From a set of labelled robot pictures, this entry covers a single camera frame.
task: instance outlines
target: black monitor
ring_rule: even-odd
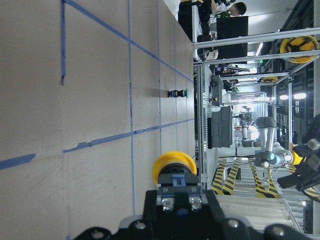
[[[231,39],[240,36],[248,36],[248,16],[218,17],[216,19],[217,39]],[[218,46],[219,55],[217,59],[232,59],[246,57],[248,44],[239,43],[226,46]]]

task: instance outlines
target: black hair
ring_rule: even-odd
[[[247,11],[247,7],[246,5],[241,1],[241,2],[236,2],[234,4],[235,8],[238,10],[240,15],[243,15],[246,13]]]

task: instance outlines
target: yellow round object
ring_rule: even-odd
[[[319,49],[319,44],[317,39],[315,39],[311,35],[307,36],[298,36],[285,38],[280,46],[280,53],[294,53],[294,52],[302,52],[302,51],[311,51]],[[295,64],[304,64],[312,59],[314,59],[316,55],[311,56],[295,56],[288,57],[285,60]]]
[[[183,164],[187,166],[191,173],[197,174],[197,167],[194,160],[186,153],[181,151],[168,151],[162,154],[153,164],[152,177],[155,184],[158,183],[158,176],[161,170],[169,164]]]
[[[268,76],[261,80],[262,83],[276,83],[277,81],[277,76]]]
[[[293,161],[291,163],[292,166],[299,164],[301,162],[302,157],[299,156],[294,149],[292,150],[292,156],[293,156]]]

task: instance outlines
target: fluorescent light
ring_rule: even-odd
[[[281,95],[280,100],[288,100],[289,96],[288,95]]]
[[[298,100],[298,99],[305,99],[307,97],[307,94],[305,94],[304,92],[302,93],[297,93],[295,95],[293,95],[293,98]]]
[[[260,42],[259,47],[258,47],[258,50],[257,50],[256,53],[255,53],[256,56],[259,56],[259,54],[260,54],[261,49],[262,49],[263,46],[264,46],[264,43],[263,43],[263,42]]]

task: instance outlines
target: ceiling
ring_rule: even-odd
[[[246,4],[249,35],[277,32],[281,29],[298,0],[238,0]]]

